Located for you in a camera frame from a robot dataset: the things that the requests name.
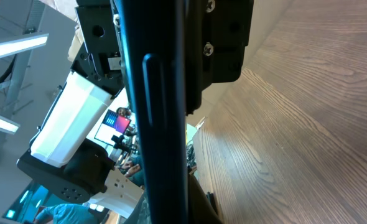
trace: monitor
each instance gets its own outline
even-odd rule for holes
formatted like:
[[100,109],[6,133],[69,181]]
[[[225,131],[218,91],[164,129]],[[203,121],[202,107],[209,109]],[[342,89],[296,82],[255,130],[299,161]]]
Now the monitor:
[[130,122],[130,119],[108,110],[95,134],[95,139],[113,146],[115,142],[111,138],[113,136],[120,137],[120,135],[124,134]]

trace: wood grain surface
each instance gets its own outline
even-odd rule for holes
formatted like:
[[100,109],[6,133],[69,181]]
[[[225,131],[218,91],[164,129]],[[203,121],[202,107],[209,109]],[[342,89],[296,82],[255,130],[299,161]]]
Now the wood grain surface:
[[225,223],[367,223],[367,1],[295,0],[194,146]]

